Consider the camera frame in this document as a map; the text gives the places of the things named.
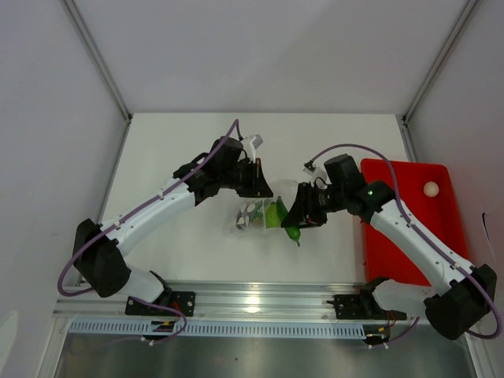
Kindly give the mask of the green chili pepper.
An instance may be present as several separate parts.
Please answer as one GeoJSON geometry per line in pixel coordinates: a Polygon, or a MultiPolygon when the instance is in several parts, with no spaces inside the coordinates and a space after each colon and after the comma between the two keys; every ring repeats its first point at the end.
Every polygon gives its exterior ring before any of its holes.
{"type": "Polygon", "coordinates": [[[297,226],[284,225],[284,219],[287,217],[288,211],[281,196],[277,197],[276,211],[280,219],[280,227],[287,233],[288,238],[294,242],[297,247],[300,247],[301,232],[299,228],[297,226]]]}

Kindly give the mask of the green bell pepper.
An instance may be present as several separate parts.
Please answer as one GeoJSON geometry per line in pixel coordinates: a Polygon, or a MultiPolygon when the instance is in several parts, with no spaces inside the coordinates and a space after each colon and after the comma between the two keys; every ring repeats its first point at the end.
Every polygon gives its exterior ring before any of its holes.
{"type": "Polygon", "coordinates": [[[276,208],[275,202],[271,202],[265,208],[264,217],[265,217],[265,227],[267,229],[281,227],[281,220],[280,220],[280,217],[277,213],[277,208],[276,208]]]}

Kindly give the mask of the clear dotted zip bag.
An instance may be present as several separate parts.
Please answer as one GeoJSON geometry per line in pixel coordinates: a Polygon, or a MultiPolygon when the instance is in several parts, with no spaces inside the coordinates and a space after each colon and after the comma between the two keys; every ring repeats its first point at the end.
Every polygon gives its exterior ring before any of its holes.
{"type": "Polygon", "coordinates": [[[273,192],[271,198],[235,198],[226,209],[224,232],[233,237],[271,236],[287,233],[280,228],[265,227],[265,208],[276,202],[281,196],[287,211],[290,210],[296,196],[298,182],[295,180],[277,180],[270,184],[273,192]]]}

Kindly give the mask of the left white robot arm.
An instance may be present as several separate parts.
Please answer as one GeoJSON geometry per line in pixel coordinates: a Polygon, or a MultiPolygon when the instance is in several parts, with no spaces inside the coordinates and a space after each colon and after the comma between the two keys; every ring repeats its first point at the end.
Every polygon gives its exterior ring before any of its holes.
{"type": "Polygon", "coordinates": [[[102,224],[82,221],[76,228],[73,265],[91,290],[101,298],[115,294],[140,298],[152,314],[165,313],[171,305],[165,281],[155,272],[128,265],[125,257],[167,220],[221,189],[231,189],[241,198],[272,197],[256,155],[261,144],[259,135],[242,140],[220,138],[209,153],[181,165],[146,205],[102,224]]]}

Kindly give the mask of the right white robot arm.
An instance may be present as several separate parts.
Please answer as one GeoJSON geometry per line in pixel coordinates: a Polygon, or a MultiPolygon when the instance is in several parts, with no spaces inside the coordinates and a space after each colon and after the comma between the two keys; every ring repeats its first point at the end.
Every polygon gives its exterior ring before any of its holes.
{"type": "Polygon", "coordinates": [[[361,290],[361,311],[378,317],[395,310],[425,316],[444,338],[456,340],[488,313],[497,313],[497,275],[488,265],[475,266],[461,257],[407,208],[398,192],[381,180],[367,183],[348,154],[324,163],[330,183],[300,183],[283,228],[324,225],[328,213],[346,210],[393,242],[423,273],[430,286],[399,283],[381,277],[361,290]]]}

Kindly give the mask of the red plastic tray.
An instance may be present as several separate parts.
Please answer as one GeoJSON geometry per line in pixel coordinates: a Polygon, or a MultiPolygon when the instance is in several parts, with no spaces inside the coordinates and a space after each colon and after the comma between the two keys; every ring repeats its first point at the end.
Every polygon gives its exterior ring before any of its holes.
{"type": "MultiPolygon", "coordinates": [[[[425,163],[393,161],[400,198],[435,236],[464,258],[468,248],[458,212],[454,190],[446,167],[425,163]],[[433,181],[439,185],[434,198],[423,192],[424,185],[433,181]]],[[[363,224],[365,241],[365,276],[367,281],[378,277],[391,278],[404,284],[428,286],[421,271],[386,236],[372,226],[363,224]]]]}

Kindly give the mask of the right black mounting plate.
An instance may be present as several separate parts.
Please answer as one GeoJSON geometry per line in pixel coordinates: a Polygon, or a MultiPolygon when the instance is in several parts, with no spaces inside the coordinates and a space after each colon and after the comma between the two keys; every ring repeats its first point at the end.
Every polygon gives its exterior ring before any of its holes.
{"type": "Polygon", "coordinates": [[[333,307],[338,320],[405,321],[407,319],[405,313],[382,309],[371,295],[333,295],[326,303],[333,307]]]}

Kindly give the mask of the black mounting plate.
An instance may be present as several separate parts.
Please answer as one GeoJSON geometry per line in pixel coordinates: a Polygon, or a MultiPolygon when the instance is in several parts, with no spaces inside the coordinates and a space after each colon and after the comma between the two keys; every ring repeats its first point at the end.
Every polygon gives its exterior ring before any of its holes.
{"type": "Polygon", "coordinates": [[[333,307],[338,320],[405,321],[407,319],[405,313],[382,309],[371,295],[333,295],[326,303],[333,307]]]}
{"type": "Polygon", "coordinates": [[[124,312],[128,316],[168,317],[182,313],[185,317],[192,317],[195,304],[195,292],[170,291],[163,292],[154,302],[128,297],[124,312]]]}

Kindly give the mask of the white egg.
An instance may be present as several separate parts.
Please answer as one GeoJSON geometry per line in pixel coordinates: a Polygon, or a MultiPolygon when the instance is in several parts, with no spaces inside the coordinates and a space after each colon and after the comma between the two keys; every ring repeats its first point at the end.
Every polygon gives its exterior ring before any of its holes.
{"type": "Polygon", "coordinates": [[[423,192],[427,197],[434,198],[439,194],[439,185],[433,181],[429,181],[424,185],[423,192]]]}

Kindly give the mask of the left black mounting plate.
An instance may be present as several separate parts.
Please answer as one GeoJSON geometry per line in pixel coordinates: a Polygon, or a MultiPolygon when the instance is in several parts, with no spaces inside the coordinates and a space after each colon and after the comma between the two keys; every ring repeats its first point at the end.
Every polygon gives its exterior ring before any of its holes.
{"type": "Polygon", "coordinates": [[[128,297],[124,312],[128,316],[168,317],[182,313],[185,317],[192,317],[195,304],[195,292],[170,291],[163,292],[154,302],[128,297]]]}

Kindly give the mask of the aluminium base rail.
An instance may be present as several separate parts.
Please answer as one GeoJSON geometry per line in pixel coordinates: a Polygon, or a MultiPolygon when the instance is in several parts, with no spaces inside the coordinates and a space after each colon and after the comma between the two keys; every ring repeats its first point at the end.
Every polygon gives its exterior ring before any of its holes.
{"type": "MultiPolygon", "coordinates": [[[[336,320],[328,301],[335,295],[357,294],[359,283],[233,283],[176,281],[174,291],[193,291],[193,321],[257,321],[323,323],[336,320]]],[[[86,293],[57,298],[53,317],[127,319],[127,295],[100,298],[86,293]]]]}

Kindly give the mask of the left aluminium frame post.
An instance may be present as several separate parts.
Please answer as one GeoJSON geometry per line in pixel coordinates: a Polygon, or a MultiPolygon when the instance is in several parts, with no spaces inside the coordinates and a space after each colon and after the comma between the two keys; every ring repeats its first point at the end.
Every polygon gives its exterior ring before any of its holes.
{"type": "Polygon", "coordinates": [[[116,80],[113,78],[113,75],[109,70],[106,60],[104,59],[102,52],[100,51],[98,44],[87,25],[87,22],[80,12],[77,2],[73,0],[61,0],[60,4],[74,28],[83,48],[86,50],[87,56],[94,66],[98,77],[113,100],[119,114],[125,124],[130,124],[132,120],[132,113],[126,104],[119,87],[117,86],[116,80]]]}

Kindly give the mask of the aluminium frame post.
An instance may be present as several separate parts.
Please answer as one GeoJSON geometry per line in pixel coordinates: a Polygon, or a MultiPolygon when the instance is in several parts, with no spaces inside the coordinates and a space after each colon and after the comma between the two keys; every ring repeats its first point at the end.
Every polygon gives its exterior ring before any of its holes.
{"type": "Polygon", "coordinates": [[[61,0],[60,4],[74,28],[83,48],[86,50],[87,56],[94,66],[98,77],[113,100],[119,114],[125,124],[130,124],[132,120],[132,113],[126,104],[119,87],[117,86],[116,80],[113,78],[113,75],[109,70],[106,60],[104,59],[102,52],[100,51],[98,44],[87,25],[87,22],[80,12],[77,2],[73,0],[61,0]]]}
{"type": "Polygon", "coordinates": [[[413,115],[427,95],[430,87],[435,83],[437,76],[442,72],[444,65],[450,58],[458,41],[461,39],[464,30],[468,27],[471,19],[474,17],[477,9],[483,3],[481,0],[465,1],[461,11],[456,16],[453,25],[450,27],[447,36],[444,38],[438,52],[436,53],[427,73],[424,75],[420,86],[415,91],[412,100],[401,116],[401,125],[408,127],[413,115]]]}

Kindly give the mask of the right aluminium frame post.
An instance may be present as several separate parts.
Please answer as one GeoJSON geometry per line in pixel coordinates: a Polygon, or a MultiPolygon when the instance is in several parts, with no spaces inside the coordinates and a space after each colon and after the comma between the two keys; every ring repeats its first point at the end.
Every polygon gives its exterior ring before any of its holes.
{"type": "Polygon", "coordinates": [[[420,86],[415,91],[412,100],[401,116],[401,125],[408,127],[413,115],[427,95],[430,87],[435,83],[437,76],[442,72],[444,65],[450,58],[458,41],[461,39],[464,30],[468,27],[471,19],[474,17],[477,9],[483,3],[481,0],[465,1],[461,11],[456,16],[453,25],[450,27],[447,36],[444,38],[438,52],[436,53],[427,73],[424,75],[420,86]]]}

